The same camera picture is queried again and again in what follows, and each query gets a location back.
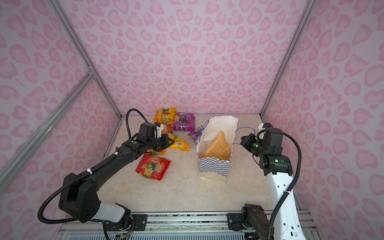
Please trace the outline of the orange snack packet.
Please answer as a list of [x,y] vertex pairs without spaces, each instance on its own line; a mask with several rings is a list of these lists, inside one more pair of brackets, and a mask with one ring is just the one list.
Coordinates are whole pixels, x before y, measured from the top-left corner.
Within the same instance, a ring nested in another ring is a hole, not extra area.
[[161,124],[162,134],[173,134],[173,124]]

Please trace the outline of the red fruit candy bag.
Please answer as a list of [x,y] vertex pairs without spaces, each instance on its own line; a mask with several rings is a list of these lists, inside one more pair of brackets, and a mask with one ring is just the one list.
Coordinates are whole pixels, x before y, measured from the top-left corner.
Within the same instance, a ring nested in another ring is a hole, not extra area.
[[161,181],[170,164],[171,161],[168,159],[144,154],[136,168],[136,173],[147,179]]

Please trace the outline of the white blue checkered paper bag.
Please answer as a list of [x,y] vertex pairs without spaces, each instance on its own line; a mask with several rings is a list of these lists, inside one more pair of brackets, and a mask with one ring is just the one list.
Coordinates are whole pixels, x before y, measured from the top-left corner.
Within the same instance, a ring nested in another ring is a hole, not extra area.
[[196,155],[201,180],[226,184],[228,181],[236,134],[240,130],[255,132],[261,118],[257,115],[216,116],[203,125]]

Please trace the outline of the peach paper snack pouch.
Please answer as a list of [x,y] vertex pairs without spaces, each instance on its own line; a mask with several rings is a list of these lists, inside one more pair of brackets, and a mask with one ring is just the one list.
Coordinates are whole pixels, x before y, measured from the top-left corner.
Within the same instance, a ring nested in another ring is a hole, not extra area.
[[208,147],[202,158],[217,158],[225,161],[231,154],[231,148],[228,145],[225,133],[220,131],[214,142]]

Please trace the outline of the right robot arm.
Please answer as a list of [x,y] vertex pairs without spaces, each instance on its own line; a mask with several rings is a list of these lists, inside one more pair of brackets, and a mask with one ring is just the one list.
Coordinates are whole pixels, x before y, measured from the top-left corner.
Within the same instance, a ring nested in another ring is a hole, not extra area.
[[[297,149],[295,170],[290,158],[282,154],[284,137]],[[253,230],[252,240],[304,240],[293,191],[299,180],[303,157],[299,143],[270,123],[264,123],[259,125],[257,134],[243,136],[241,146],[259,158],[258,165],[267,178],[274,209],[268,216],[260,205],[246,204],[240,214],[227,215],[229,230]]]

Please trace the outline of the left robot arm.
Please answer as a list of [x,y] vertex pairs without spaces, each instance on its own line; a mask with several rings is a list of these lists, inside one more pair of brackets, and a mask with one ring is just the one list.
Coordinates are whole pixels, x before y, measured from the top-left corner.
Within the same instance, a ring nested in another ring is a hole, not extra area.
[[143,123],[115,152],[96,166],[76,175],[69,174],[63,182],[59,209],[81,223],[103,221],[122,230],[131,228],[131,211],[120,204],[100,201],[98,190],[118,171],[139,159],[149,150],[161,152],[175,144],[168,134],[158,131],[159,124]]

